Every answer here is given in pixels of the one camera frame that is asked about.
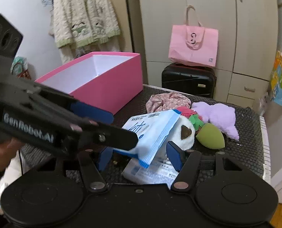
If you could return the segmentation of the person's left hand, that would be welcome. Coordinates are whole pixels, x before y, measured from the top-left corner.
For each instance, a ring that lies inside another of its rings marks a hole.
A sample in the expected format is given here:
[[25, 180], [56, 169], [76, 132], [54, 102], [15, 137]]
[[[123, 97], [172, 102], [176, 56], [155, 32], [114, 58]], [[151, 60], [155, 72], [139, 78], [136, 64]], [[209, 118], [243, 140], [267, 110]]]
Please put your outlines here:
[[12, 138], [0, 144], [0, 172], [5, 170], [11, 160], [16, 157], [17, 151], [24, 145], [23, 142]]

